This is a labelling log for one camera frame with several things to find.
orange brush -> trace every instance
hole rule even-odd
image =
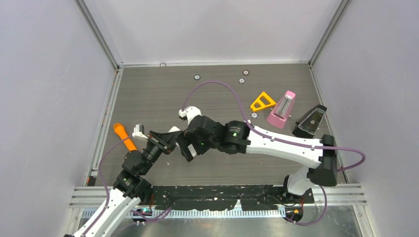
[[[121,138],[121,140],[128,137],[128,134],[125,131],[125,128],[120,123],[114,124],[114,131],[115,133]],[[135,147],[134,143],[131,141],[131,139],[126,139],[124,141],[125,146],[128,148],[129,151],[135,151],[137,150],[137,147]]]

white wall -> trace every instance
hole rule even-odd
[[[308,61],[340,3],[89,1],[96,4],[95,17],[103,19],[125,64]]]
[[[383,237],[419,231],[418,12],[417,0],[352,1],[314,67],[337,141],[367,155],[350,176]]]
[[[0,236],[57,237],[114,70],[73,0],[2,0],[0,31]]]

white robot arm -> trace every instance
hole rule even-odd
[[[274,157],[296,161],[304,166],[284,181],[287,194],[302,196],[314,185],[335,186],[337,159],[333,151],[313,149],[318,146],[333,146],[334,138],[329,135],[322,139],[304,139],[274,133],[258,126],[254,129],[266,134],[269,138],[263,138],[253,130],[248,129],[244,122],[231,121],[225,126],[212,121],[201,115],[201,111],[189,106],[184,111],[179,111],[179,116],[188,121],[187,133],[178,145],[182,149],[183,156],[191,161],[194,156],[201,155],[207,148],[215,148],[229,154],[265,154]],[[312,148],[294,146],[274,138],[308,145]]]
[[[123,171],[119,174],[109,199],[104,201],[98,211],[83,225],[80,230],[69,237],[109,237],[141,200],[147,200],[152,186],[141,176],[145,175],[158,157],[170,154],[178,146],[188,162],[209,149],[218,149],[228,154],[265,154],[286,158],[303,164],[296,173],[284,180],[281,195],[287,200],[297,200],[314,185],[335,186],[337,161],[334,152],[303,148],[289,145],[274,138],[306,144],[308,147],[332,146],[333,137],[322,139],[303,139],[274,133],[254,126],[258,132],[266,134],[263,138],[242,121],[231,121],[225,125],[202,116],[196,107],[187,107],[179,111],[179,116],[188,121],[188,128],[181,131],[173,127],[168,133],[150,131],[144,135],[144,127],[138,124],[134,128],[133,137],[147,141],[142,152],[128,152]]]

wood grain surface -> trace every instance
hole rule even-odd
[[[243,70],[250,74],[244,76]],[[238,79],[245,78],[244,84]],[[105,151],[120,141],[113,132],[116,122],[122,123],[128,134],[137,123],[144,124],[145,130],[167,132],[172,126],[180,129],[187,122],[178,118],[186,95],[196,85],[219,80],[230,84],[239,94],[246,115],[250,117],[250,104],[265,91],[275,101],[290,90],[296,94],[296,101],[284,129],[278,129],[266,122],[270,109],[258,113],[252,123],[262,128],[286,135],[292,135],[295,121],[309,109],[319,104],[313,80],[305,64],[274,65],[229,65],[229,66],[185,66],[185,67],[144,67],[125,68],[118,91]],[[190,98],[188,105],[198,107],[202,115],[225,124],[231,120],[242,120],[238,104],[233,94],[225,87],[208,84],[199,88]],[[328,134],[323,121],[316,138]],[[145,143],[134,140],[137,148]],[[113,184],[122,170],[121,165],[127,149],[116,147],[102,165],[102,173],[108,185]],[[209,150],[202,156],[187,162],[176,149],[171,155],[161,155],[145,178],[153,185],[237,185],[237,184],[282,184],[284,177],[292,174],[301,164],[283,158],[266,155],[229,155],[217,150]],[[338,182],[343,182],[339,175]]]

yellow plastic part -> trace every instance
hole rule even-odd
[[[265,99],[267,102],[269,102],[269,104],[266,105],[265,103],[263,103],[261,98]],[[257,112],[259,110],[263,110],[274,105],[276,105],[276,102],[264,91],[257,97],[257,99],[253,101],[253,103],[250,105],[250,109],[253,112]]]

